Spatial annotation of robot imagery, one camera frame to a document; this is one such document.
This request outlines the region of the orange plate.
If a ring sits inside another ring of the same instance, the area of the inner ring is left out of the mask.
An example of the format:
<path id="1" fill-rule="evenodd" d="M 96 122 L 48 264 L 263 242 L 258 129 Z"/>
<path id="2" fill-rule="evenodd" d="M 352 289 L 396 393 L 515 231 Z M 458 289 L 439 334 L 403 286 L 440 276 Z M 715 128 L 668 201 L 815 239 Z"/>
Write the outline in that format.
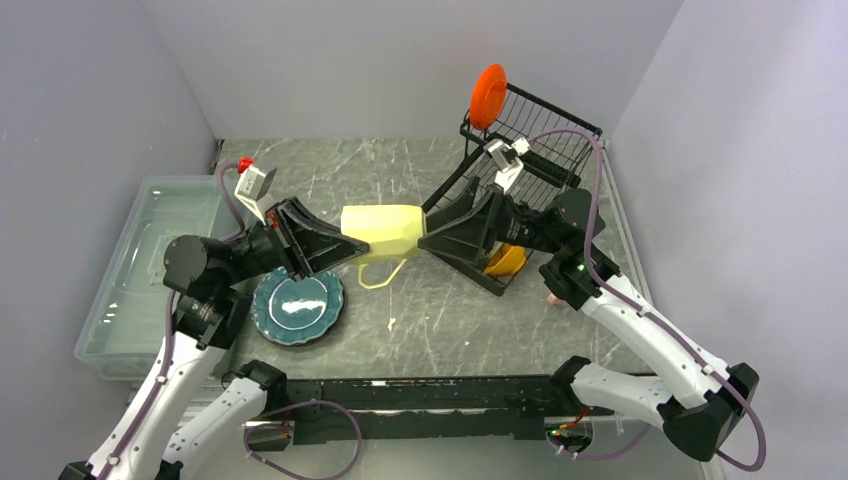
<path id="1" fill-rule="evenodd" d="M 476 130 L 486 130 L 497 120 L 508 91 L 508 81 L 501 64 L 486 67 L 477 79 L 469 104 L 469 123 Z"/>

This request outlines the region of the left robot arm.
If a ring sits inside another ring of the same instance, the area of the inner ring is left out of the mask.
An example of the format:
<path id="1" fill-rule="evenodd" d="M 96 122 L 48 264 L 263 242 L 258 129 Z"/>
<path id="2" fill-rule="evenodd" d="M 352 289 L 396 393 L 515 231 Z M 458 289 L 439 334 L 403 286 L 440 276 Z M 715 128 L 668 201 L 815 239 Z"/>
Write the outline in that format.
<path id="1" fill-rule="evenodd" d="M 164 336 L 150 372 L 109 436 L 63 479 L 186 479 L 221 431 L 297 409 L 287 375 L 260 360 L 240 367 L 221 399 L 179 424 L 196 390 L 233 346 L 251 309 L 241 282 L 284 269 L 323 274 L 370 251 L 367 242 L 318 219 L 296 198 L 269 206 L 251 227 L 223 239 L 182 235 L 166 248 Z"/>

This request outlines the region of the pink mug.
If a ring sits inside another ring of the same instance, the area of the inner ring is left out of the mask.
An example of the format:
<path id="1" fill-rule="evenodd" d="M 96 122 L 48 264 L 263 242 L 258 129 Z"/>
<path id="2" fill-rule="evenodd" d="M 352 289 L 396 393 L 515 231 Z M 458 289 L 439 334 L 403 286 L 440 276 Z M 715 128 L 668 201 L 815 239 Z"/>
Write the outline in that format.
<path id="1" fill-rule="evenodd" d="M 559 299 L 554 294 L 549 294 L 546 298 L 546 301 L 549 305 L 555 306 L 555 307 L 566 307 L 567 306 L 567 303 L 564 300 Z"/>

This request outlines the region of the pale yellow mug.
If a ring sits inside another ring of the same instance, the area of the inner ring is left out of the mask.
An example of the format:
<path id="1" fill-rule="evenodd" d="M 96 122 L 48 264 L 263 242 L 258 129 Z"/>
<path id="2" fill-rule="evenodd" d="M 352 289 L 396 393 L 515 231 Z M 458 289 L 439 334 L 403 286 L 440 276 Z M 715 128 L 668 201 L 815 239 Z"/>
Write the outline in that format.
<path id="1" fill-rule="evenodd" d="M 358 284 L 368 290 L 388 286 L 407 260 L 422 252 L 418 241 L 426 233 L 426 216 L 417 205 L 347 205 L 340 216 L 341 232 L 365 242 L 369 250 L 352 260 L 358 266 Z M 365 269 L 374 263 L 397 261 L 379 283 L 365 281 Z"/>

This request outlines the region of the black wire dish rack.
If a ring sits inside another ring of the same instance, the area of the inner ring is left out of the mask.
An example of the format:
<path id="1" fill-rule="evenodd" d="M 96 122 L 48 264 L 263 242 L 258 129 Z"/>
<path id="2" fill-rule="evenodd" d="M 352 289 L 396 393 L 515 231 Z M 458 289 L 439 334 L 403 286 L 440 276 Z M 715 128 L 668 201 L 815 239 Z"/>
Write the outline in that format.
<path id="1" fill-rule="evenodd" d="M 536 253 L 566 252 L 567 258 L 581 258 L 581 247 L 588 223 L 591 188 L 585 174 L 592 141 L 600 139 L 600 127 L 558 107 L 518 86 L 508 84 L 501 112 L 486 130 L 476 130 L 465 115 L 460 134 L 465 152 L 459 166 L 425 201 L 426 211 L 438 194 L 450 189 L 460 178 L 479 177 L 476 201 L 486 192 L 502 192 L 504 198 L 526 203 L 540 212 L 539 236 L 535 249 L 526 249 L 527 261 Z M 508 193 L 494 183 L 497 166 L 484 152 L 494 139 L 512 143 L 525 137 L 530 151 L 521 157 L 524 170 Z M 490 293 L 501 296 L 515 279 L 483 273 L 489 259 L 501 247 L 486 248 L 478 263 L 469 264 L 444 255 L 433 254 Z"/>

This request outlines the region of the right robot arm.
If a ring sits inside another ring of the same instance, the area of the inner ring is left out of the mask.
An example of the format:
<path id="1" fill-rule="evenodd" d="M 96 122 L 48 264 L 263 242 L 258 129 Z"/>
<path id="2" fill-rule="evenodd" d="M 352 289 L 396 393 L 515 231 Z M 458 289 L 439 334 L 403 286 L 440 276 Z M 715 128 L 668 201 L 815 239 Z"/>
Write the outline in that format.
<path id="1" fill-rule="evenodd" d="M 548 290 L 603 325 L 653 371 L 651 378 L 611 371 L 573 356 L 550 381 L 557 411 L 585 406 L 624 413 L 663 431 L 687 456 L 708 462 L 745 416 L 759 383 L 686 337 L 637 292 L 620 267 L 592 243 L 604 225 L 593 195 L 568 189 L 543 210 L 476 181 L 426 215 L 418 245 L 444 259 L 483 267 L 496 243 L 550 254 L 538 271 Z"/>

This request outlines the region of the yellow ribbed bowl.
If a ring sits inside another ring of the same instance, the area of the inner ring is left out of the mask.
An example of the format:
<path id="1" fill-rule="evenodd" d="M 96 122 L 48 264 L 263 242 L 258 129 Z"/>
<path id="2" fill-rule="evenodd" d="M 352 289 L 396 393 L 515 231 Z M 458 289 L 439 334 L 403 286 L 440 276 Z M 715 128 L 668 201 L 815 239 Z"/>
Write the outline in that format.
<path id="1" fill-rule="evenodd" d="M 525 266 L 526 261 L 524 247 L 502 244 L 489 259 L 483 273 L 495 277 L 513 276 Z"/>

